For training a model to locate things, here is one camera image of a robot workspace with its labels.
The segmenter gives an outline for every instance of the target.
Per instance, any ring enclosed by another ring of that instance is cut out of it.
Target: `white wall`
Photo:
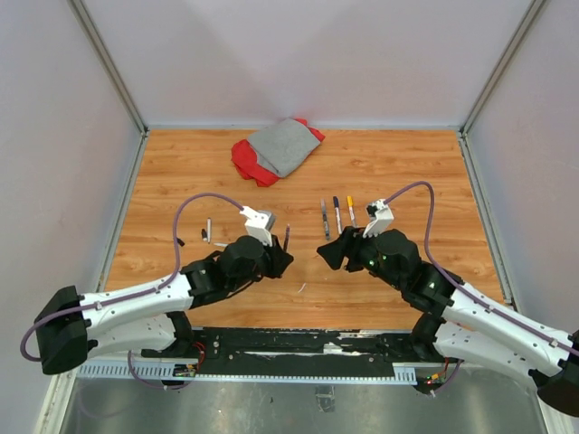
[[[458,126],[529,0],[86,0],[155,125]]]
[[[0,430],[30,434],[49,378],[20,338],[56,289],[94,289],[138,132],[65,0],[0,10]]]
[[[470,134],[524,312],[579,328],[579,3],[548,3]]]

